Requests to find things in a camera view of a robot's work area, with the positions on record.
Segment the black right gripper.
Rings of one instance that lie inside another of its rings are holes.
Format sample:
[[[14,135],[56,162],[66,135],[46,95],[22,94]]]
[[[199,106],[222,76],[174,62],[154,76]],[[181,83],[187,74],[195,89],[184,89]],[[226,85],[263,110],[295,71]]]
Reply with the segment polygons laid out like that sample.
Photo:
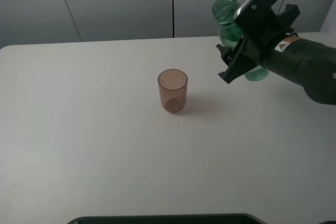
[[[263,60],[270,54],[270,46],[276,39],[283,38],[284,35],[293,32],[291,25],[300,15],[299,7],[295,4],[287,4],[285,10],[278,15],[279,20],[286,28],[280,35],[275,35],[266,45],[254,43],[248,36],[244,35],[240,45],[235,47],[235,52],[231,47],[224,47],[217,44],[216,48],[220,52],[222,61],[227,65],[227,69],[218,75],[227,84],[240,76],[244,76],[248,81],[260,81],[266,78],[269,70],[265,67]]]

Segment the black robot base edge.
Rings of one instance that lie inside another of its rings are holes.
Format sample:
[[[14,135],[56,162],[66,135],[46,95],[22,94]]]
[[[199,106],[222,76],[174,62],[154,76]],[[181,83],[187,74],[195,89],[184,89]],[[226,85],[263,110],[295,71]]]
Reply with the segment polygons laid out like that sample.
[[[95,216],[79,217],[70,223],[263,223],[249,214],[200,214],[200,215],[160,215],[160,216]]]

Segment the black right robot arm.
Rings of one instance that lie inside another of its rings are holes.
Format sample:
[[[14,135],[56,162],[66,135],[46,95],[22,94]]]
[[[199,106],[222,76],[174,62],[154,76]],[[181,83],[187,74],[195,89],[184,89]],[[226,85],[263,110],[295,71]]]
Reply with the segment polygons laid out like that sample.
[[[276,15],[268,7],[240,13],[235,21],[243,31],[234,49],[217,45],[228,68],[219,73],[231,83],[257,66],[303,87],[321,104],[335,104],[335,48],[299,37],[291,23],[299,15],[297,5]]]

